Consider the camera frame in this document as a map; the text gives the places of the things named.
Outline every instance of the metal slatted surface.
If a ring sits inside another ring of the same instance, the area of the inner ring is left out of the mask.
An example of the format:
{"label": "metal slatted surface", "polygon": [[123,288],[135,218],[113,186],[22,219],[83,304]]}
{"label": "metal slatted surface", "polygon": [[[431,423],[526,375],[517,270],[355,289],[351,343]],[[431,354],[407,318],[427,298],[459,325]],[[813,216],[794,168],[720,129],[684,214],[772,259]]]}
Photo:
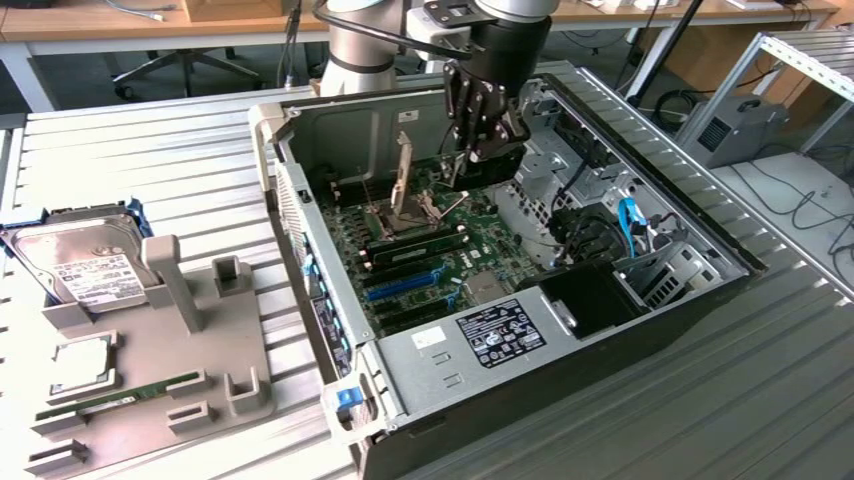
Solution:
{"label": "metal slatted surface", "polygon": [[[189,466],[193,478],[270,478],[286,471],[299,472],[291,478],[357,476],[347,450],[331,441],[318,404],[321,377],[267,219],[247,125],[253,105],[307,95],[307,90],[267,91],[42,114],[11,138],[0,136],[12,144],[4,208],[115,202],[133,194],[146,205],[155,232],[181,238],[183,270],[210,265],[227,253],[253,265],[279,411],[250,428],[82,478],[174,478]],[[14,349],[4,347],[32,338],[24,332],[30,335],[34,323],[47,323],[32,313],[38,289],[16,266],[12,261],[0,265],[0,319],[8,324],[0,351],[12,352],[0,364],[0,391],[11,394],[0,397],[6,408],[15,395],[14,385],[3,381],[11,375],[3,374],[27,364],[16,362]],[[7,445],[35,434],[3,431],[4,436],[12,434],[16,440],[6,437],[4,453],[16,458],[0,462],[0,478],[28,478],[20,471],[26,449]]]}
{"label": "metal slatted surface", "polygon": [[762,50],[854,102],[854,35],[841,30],[764,34]]}
{"label": "metal slatted surface", "polygon": [[[842,477],[854,469],[854,460],[845,455],[854,437],[850,303],[774,237],[773,229],[754,221],[744,206],[729,200],[730,194],[698,175],[649,123],[633,118],[566,66],[549,71],[561,73],[570,88],[594,103],[770,271],[660,355],[411,477]],[[174,478],[177,472],[191,472],[193,478],[357,476],[347,452],[330,439],[318,406],[321,380],[245,158],[249,132],[246,125],[231,123],[230,109],[245,108],[239,102],[247,97],[253,103],[283,98],[242,94],[150,108],[42,114],[31,117],[27,135],[19,130],[11,138],[15,168],[4,205],[62,202],[58,179],[82,171],[93,189],[106,194],[139,192],[155,230],[182,237],[190,259],[182,268],[195,268],[225,252],[237,252],[253,264],[265,315],[281,407],[274,417],[86,478]],[[222,109],[214,106],[233,100],[238,103]],[[211,124],[206,117],[226,125]],[[135,118],[142,119],[139,128],[123,128],[135,124]],[[177,130],[159,128],[161,121]],[[197,128],[202,123],[206,128]],[[106,129],[126,138],[115,141],[99,135]],[[85,133],[94,143],[81,141]],[[111,185],[98,181],[102,176]],[[0,333],[6,351],[20,322],[34,319],[16,316],[14,310],[26,296],[11,293],[26,282],[15,278],[10,265],[0,264],[0,271],[0,323],[10,323],[10,330]],[[8,391],[4,370],[14,362],[0,364],[0,391]],[[0,397],[0,408],[7,397]],[[0,462],[0,478],[20,475],[10,467]]]}
{"label": "metal slatted surface", "polygon": [[665,351],[407,478],[852,478],[854,306],[649,121],[565,80],[769,272]]}

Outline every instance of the power supply label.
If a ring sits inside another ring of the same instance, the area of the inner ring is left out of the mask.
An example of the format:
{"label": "power supply label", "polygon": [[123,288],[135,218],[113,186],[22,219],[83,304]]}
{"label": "power supply label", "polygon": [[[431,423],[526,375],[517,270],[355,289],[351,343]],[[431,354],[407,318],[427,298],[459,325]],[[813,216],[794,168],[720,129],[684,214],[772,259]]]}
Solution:
{"label": "power supply label", "polygon": [[493,368],[546,345],[518,300],[457,319],[481,365]]}

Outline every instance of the desk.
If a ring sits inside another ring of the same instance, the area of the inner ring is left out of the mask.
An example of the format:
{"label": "desk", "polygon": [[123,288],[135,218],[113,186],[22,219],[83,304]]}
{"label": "desk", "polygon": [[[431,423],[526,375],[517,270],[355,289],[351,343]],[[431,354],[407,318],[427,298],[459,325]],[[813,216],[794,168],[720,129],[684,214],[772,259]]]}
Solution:
{"label": "desk", "polygon": [[[837,7],[824,0],[808,0],[816,28]],[[162,0],[139,0],[135,5],[162,5]],[[650,49],[633,89],[649,74],[673,35],[688,5],[662,9],[652,22],[662,33]],[[285,41],[285,17],[190,23],[185,12],[165,12],[166,22],[125,14],[102,0],[59,0],[48,10],[10,9],[0,27],[6,43],[0,43],[0,60],[34,112],[56,110],[56,102],[40,80],[32,57],[71,53],[102,53],[178,48],[213,48],[241,45],[270,45]],[[606,14],[589,5],[565,0],[553,15],[553,30],[606,30],[640,28],[649,12],[624,7]],[[706,0],[692,25],[781,23],[790,21],[789,11],[744,11],[726,0]],[[303,15],[298,42],[326,41],[326,25],[310,13]]]}

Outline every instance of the white sticker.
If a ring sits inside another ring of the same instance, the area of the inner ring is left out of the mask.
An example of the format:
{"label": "white sticker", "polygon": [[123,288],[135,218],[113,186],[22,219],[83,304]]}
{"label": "white sticker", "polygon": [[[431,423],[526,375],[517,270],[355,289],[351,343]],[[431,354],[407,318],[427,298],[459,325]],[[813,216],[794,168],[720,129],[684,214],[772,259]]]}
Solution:
{"label": "white sticker", "polygon": [[445,342],[445,332],[442,327],[433,327],[413,334],[413,342],[415,342],[415,348],[419,350],[430,345],[435,345],[439,342]]}
{"label": "white sticker", "polygon": [[143,294],[143,284],[125,254],[54,265],[54,271],[75,300],[85,306]]}
{"label": "white sticker", "polygon": [[418,120],[419,112],[418,110],[407,110],[406,112],[398,113],[398,123],[414,122]]}

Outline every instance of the office chair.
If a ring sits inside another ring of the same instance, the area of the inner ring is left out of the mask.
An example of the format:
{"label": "office chair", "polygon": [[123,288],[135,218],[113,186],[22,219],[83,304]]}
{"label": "office chair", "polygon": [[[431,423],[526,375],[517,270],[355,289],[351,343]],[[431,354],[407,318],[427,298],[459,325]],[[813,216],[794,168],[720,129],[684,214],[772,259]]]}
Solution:
{"label": "office chair", "polygon": [[[190,75],[194,73],[193,64],[194,63],[205,63],[213,67],[219,68],[221,70],[226,70],[233,72],[242,77],[253,80],[253,88],[255,90],[261,90],[263,88],[263,82],[261,75],[250,70],[249,68],[243,68],[241,65],[237,65],[226,60],[221,60],[219,58],[210,57],[205,55],[206,52],[215,50],[214,48],[194,48],[194,49],[181,49],[175,50],[173,53],[161,56],[157,50],[150,50],[149,54],[149,62],[143,63],[139,67],[137,67],[130,72],[118,75],[113,79],[113,84],[115,86],[115,92],[119,98],[123,100],[130,100],[134,97],[134,88],[130,85],[126,85],[131,80],[137,80],[145,77],[149,73],[155,70],[162,69],[163,67],[173,65],[174,63],[179,63],[182,65],[183,75],[185,75],[185,96],[193,97],[193,85],[190,82]],[[237,58],[235,49],[233,47],[226,47],[226,58],[229,60],[234,60]]]}

